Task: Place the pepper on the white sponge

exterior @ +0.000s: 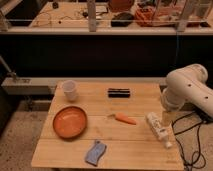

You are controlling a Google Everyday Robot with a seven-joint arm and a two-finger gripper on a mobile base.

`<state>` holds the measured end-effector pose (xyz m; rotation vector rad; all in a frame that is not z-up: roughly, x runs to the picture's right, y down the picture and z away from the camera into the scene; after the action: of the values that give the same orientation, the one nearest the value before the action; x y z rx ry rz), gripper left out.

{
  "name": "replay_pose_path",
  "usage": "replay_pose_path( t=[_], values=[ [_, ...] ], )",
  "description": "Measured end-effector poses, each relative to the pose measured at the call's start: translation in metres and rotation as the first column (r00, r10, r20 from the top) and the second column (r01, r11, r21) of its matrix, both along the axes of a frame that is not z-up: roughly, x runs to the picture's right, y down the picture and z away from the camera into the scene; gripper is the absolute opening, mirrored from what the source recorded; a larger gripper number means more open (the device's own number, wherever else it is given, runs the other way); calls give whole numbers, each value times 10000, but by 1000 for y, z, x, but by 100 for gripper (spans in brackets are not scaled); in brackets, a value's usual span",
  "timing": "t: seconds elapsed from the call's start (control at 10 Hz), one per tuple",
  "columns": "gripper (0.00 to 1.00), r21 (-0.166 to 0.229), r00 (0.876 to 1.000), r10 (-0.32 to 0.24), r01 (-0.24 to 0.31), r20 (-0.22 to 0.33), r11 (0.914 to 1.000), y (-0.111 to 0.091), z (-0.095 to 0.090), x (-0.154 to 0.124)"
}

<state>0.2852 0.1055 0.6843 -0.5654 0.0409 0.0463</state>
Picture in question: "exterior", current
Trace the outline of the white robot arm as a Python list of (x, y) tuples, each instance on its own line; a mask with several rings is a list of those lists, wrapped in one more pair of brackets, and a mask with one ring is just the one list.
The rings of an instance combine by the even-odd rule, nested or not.
[(207, 69), (201, 64), (191, 64), (167, 74), (167, 87), (161, 94), (163, 126), (171, 124), (175, 112), (186, 101), (199, 108), (203, 116), (213, 120), (213, 89), (206, 85), (207, 79)]

